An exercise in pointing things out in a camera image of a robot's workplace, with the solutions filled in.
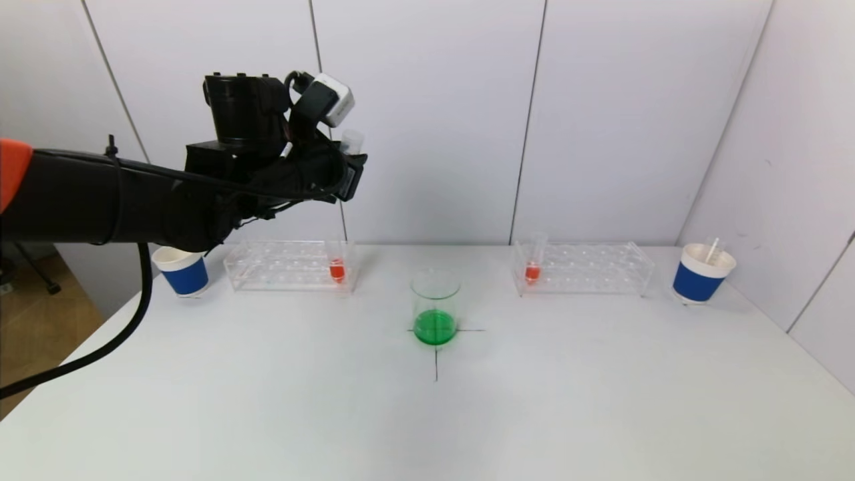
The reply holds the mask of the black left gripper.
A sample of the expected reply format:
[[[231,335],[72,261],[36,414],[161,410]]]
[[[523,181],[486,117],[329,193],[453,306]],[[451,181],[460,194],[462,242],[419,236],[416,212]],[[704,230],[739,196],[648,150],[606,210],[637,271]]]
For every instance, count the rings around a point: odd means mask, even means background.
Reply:
[[[361,143],[333,141],[314,149],[309,156],[309,185],[324,203],[348,202],[357,192],[367,155]]]

